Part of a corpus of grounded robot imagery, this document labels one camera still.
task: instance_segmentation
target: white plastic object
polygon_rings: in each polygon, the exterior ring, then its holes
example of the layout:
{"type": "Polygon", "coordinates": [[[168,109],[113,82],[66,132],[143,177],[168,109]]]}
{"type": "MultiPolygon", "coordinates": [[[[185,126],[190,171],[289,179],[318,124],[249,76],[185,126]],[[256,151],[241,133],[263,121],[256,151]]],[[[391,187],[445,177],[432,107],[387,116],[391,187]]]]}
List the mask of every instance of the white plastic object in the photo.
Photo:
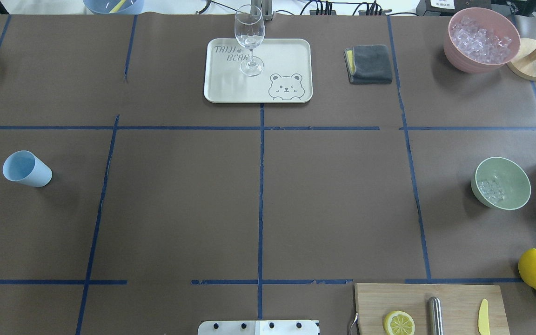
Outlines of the white plastic object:
{"type": "Polygon", "coordinates": [[[319,335],[313,320],[242,320],[202,322],[198,335],[319,335]]]}
{"type": "Polygon", "coordinates": [[[304,103],[313,95],[311,49],[302,39],[265,39],[254,49],[264,71],[247,77],[240,63],[249,50],[234,38],[208,43],[204,97],[210,102],[304,103]]]}
{"type": "Polygon", "coordinates": [[[53,177],[51,169],[26,150],[16,151],[10,155],[4,163],[3,173],[9,181],[32,187],[45,186],[53,177]]]}

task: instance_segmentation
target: small bowl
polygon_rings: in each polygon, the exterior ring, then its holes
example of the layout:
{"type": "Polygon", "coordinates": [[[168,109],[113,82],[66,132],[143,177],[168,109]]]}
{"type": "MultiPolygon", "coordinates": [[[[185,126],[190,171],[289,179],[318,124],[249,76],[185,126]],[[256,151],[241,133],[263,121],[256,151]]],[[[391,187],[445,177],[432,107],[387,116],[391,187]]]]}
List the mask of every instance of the small bowl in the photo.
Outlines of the small bowl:
{"type": "Polygon", "coordinates": [[[514,56],[516,56],[520,48],[521,36],[512,22],[504,17],[504,15],[486,8],[472,7],[458,11],[455,15],[453,15],[452,19],[450,19],[447,32],[444,36],[444,53],[446,54],[446,57],[453,66],[463,72],[467,72],[468,74],[482,74],[484,72],[495,70],[496,68],[499,68],[500,66],[511,61],[514,56]],[[512,42],[508,46],[508,49],[510,49],[511,52],[510,55],[504,59],[504,62],[498,64],[480,63],[476,60],[470,59],[467,55],[462,53],[458,47],[456,47],[456,45],[452,42],[450,31],[452,27],[461,21],[463,16],[468,16],[471,19],[474,19],[485,29],[493,29],[494,34],[499,38],[503,38],[504,36],[511,38],[512,42]]]}
{"type": "Polygon", "coordinates": [[[470,188],[475,197],[489,208],[515,210],[530,199],[530,181],[518,164],[503,157],[490,157],[482,161],[470,188]]]}
{"type": "Polygon", "coordinates": [[[122,9],[115,12],[109,13],[115,5],[119,3],[119,0],[83,0],[84,6],[86,6],[92,13],[107,13],[107,14],[117,14],[124,13],[129,15],[136,15],[142,13],[142,8],[144,7],[144,0],[133,0],[134,3],[130,0],[126,0],[123,4],[122,9]]]}

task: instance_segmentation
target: ice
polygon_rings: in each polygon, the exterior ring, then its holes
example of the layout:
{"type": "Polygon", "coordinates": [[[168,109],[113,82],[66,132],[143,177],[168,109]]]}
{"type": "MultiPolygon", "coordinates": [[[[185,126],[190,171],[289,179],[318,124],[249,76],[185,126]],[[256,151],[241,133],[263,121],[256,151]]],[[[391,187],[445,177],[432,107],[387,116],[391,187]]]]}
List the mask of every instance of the ice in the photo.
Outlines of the ice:
{"type": "Polygon", "coordinates": [[[451,38],[456,47],[470,59],[479,63],[499,64],[510,56],[508,48],[511,38],[499,38],[493,29],[481,27],[477,21],[463,16],[460,22],[450,29],[451,38]]]}
{"type": "Polygon", "coordinates": [[[494,176],[491,180],[480,181],[479,190],[490,203],[498,204],[506,199],[506,191],[504,191],[502,182],[497,176],[494,176]]]}

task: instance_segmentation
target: glass base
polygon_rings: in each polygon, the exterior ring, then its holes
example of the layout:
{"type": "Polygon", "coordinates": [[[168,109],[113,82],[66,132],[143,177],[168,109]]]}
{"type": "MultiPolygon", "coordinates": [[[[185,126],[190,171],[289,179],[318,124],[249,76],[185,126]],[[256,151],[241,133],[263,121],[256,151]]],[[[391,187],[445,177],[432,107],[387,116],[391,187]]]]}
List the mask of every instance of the glass base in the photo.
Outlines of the glass base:
{"type": "Polygon", "coordinates": [[[253,59],[243,60],[240,70],[248,77],[255,77],[264,70],[264,62],[259,57],[254,56],[253,59]]]}

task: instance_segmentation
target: white floor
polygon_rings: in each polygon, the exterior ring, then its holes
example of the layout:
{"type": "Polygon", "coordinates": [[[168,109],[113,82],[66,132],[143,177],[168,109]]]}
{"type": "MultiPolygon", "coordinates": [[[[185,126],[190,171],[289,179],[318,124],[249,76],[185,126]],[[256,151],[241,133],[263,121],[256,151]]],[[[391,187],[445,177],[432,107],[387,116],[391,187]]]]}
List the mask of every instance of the white floor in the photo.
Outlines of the white floor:
{"type": "MultiPolygon", "coordinates": [[[[119,0],[101,0],[111,3],[119,0]]],[[[194,14],[206,5],[206,0],[140,0],[145,1],[143,12],[153,11],[157,13],[182,13],[194,14]]],[[[249,0],[216,0],[226,6],[238,8],[244,4],[249,4],[249,0]]],[[[360,0],[335,0],[335,2],[361,2],[360,0]]],[[[1,0],[2,4],[10,13],[26,14],[66,14],[66,13],[90,13],[84,6],[82,0],[1,0]]],[[[299,14],[305,6],[307,0],[273,0],[273,10],[284,9],[295,14],[299,14]]],[[[378,0],[384,9],[392,9],[396,12],[415,12],[415,7],[419,0],[378,0]]],[[[337,15],[351,15],[357,5],[334,4],[333,9],[337,15]]],[[[315,4],[311,4],[304,11],[304,15],[309,15],[309,9],[315,9],[315,4]]],[[[204,13],[232,13],[231,9],[211,4],[204,13]]]]}

